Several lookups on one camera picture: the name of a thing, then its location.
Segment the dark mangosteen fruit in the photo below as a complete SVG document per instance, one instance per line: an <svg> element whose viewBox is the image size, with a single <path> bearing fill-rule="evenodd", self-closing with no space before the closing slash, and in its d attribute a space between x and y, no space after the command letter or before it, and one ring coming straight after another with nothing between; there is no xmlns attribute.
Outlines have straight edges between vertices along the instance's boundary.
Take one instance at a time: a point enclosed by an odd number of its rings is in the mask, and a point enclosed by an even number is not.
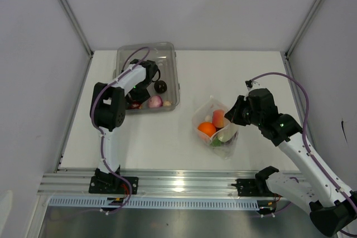
<svg viewBox="0 0 357 238"><path fill-rule="evenodd" d="M154 90L158 94L163 94L167 91L167 84L163 80L158 80L154 83Z"/></svg>

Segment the pink onion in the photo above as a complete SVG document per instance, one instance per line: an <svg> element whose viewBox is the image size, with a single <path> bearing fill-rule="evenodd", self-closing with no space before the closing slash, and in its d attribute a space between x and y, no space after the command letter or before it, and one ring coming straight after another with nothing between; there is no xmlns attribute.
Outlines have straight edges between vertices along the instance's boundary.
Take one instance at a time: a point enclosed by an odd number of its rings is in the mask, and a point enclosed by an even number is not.
<svg viewBox="0 0 357 238"><path fill-rule="evenodd" d="M160 96L155 95L149 98L147 104L149 108L159 108L163 106L163 100Z"/></svg>

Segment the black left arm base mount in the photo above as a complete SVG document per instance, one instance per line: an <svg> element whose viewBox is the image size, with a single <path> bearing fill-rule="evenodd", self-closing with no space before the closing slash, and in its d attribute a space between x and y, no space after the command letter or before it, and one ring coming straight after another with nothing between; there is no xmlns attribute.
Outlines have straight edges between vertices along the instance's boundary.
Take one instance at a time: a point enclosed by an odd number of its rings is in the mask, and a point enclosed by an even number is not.
<svg viewBox="0 0 357 238"><path fill-rule="evenodd" d="M124 179L126 179L128 183L111 173L102 172L97 168L90 180L89 193L124 195L129 194L129 185L131 185L132 194L136 195L139 178L124 177Z"/></svg>

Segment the white radish with leaves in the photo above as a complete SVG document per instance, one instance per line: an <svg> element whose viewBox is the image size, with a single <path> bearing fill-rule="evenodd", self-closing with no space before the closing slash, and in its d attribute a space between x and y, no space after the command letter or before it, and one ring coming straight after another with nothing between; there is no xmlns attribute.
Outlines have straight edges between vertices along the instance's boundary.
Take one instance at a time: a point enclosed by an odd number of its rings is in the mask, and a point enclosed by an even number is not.
<svg viewBox="0 0 357 238"><path fill-rule="evenodd" d="M231 139L232 137L238 137L238 130L239 127L235 124L230 124L225 128L220 129L217 131L212 137L210 146L212 147L222 147L221 143L226 142L227 140Z"/></svg>

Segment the purple grape bunch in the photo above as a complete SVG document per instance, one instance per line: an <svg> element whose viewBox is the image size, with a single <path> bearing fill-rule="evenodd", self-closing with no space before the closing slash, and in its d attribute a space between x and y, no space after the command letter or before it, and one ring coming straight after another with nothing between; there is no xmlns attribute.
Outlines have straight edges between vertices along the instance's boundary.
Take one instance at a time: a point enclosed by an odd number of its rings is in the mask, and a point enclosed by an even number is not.
<svg viewBox="0 0 357 238"><path fill-rule="evenodd" d="M226 142L222 142L222 147L232 146L236 142L236 137L232 137L231 139L227 140Z"/></svg>

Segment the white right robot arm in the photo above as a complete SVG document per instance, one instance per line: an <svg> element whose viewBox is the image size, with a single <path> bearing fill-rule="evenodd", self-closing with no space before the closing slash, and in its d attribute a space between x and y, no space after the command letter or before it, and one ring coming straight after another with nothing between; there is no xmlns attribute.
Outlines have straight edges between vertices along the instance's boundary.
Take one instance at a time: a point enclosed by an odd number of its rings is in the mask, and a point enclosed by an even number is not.
<svg viewBox="0 0 357 238"><path fill-rule="evenodd" d="M255 176L260 195L279 194L304 210L314 226L332 237L356 220L356 191L339 179L303 136L303 129L289 114L278 112L266 88L239 95L225 118L236 125L255 125L262 136L278 147L303 174L310 188L269 166Z"/></svg>

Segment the garlic bulb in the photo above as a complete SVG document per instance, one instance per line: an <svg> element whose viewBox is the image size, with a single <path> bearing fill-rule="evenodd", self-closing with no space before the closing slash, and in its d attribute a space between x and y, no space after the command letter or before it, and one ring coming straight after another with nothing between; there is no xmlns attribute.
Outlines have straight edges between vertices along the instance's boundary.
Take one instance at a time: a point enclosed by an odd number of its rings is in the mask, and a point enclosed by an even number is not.
<svg viewBox="0 0 357 238"><path fill-rule="evenodd" d="M171 102L170 101L164 101L163 102L163 106L171 106Z"/></svg>

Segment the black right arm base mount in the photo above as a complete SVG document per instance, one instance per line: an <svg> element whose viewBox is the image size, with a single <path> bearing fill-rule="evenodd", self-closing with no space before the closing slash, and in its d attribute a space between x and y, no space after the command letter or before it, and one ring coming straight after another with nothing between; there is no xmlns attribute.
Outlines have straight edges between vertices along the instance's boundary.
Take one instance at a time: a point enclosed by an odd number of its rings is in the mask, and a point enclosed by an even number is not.
<svg viewBox="0 0 357 238"><path fill-rule="evenodd" d="M274 193L268 189L266 180L279 169L268 166L257 172L254 178L238 178L231 184L236 188L240 197L273 197Z"/></svg>

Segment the peach fruit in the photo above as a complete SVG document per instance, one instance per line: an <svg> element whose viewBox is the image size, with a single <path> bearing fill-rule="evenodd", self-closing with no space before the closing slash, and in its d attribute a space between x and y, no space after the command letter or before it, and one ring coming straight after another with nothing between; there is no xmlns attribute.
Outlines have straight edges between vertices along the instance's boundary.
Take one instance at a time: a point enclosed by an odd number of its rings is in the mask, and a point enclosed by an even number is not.
<svg viewBox="0 0 357 238"><path fill-rule="evenodd" d="M213 111L212 123L216 128L224 128L230 124L230 122L225 118L225 110L217 109Z"/></svg>

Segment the clear zip top bag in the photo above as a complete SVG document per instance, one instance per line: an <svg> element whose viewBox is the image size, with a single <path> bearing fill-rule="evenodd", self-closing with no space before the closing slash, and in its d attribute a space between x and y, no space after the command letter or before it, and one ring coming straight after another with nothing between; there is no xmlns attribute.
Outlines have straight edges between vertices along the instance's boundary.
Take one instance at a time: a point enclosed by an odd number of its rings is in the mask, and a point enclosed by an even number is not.
<svg viewBox="0 0 357 238"><path fill-rule="evenodd" d="M228 108L211 97L193 114L193 130L213 153L222 159L230 158L235 150L239 127L225 118Z"/></svg>

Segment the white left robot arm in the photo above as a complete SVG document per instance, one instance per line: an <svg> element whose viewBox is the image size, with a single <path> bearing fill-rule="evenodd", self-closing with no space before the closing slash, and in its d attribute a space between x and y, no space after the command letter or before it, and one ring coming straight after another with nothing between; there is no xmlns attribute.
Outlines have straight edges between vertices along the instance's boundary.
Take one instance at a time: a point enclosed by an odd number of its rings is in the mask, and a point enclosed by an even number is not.
<svg viewBox="0 0 357 238"><path fill-rule="evenodd" d="M154 61L133 60L112 82L94 86L90 107L91 123L100 133L100 163L95 171L95 185L116 193L125 181L112 145L112 135L124 122L126 110L150 98L147 88L160 70Z"/></svg>

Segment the orange fruit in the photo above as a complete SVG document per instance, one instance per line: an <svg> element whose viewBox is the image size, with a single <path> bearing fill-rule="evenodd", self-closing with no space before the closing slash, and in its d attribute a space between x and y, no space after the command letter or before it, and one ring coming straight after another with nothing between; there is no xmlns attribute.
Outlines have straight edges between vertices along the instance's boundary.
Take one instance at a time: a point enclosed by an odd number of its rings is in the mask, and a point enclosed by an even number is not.
<svg viewBox="0 0 357 238"><path fill-rule="evenodd" d="M201 139L210 139L216 133L216 127L211 122L202 122L197 130Z"/></svg>

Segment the dark red apple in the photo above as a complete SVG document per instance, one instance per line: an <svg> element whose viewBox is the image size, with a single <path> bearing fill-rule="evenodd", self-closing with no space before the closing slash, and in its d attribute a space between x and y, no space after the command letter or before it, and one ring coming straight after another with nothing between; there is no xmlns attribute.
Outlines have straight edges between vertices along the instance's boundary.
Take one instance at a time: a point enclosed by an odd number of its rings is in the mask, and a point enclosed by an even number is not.
<svg viewBox="0 0 357 238"><path fill-rule="evenodd" d="M128 109L130 109L130 110L142 109L142 104L140 104L140 103L131 103L131 104L129 104Z"/></svg>

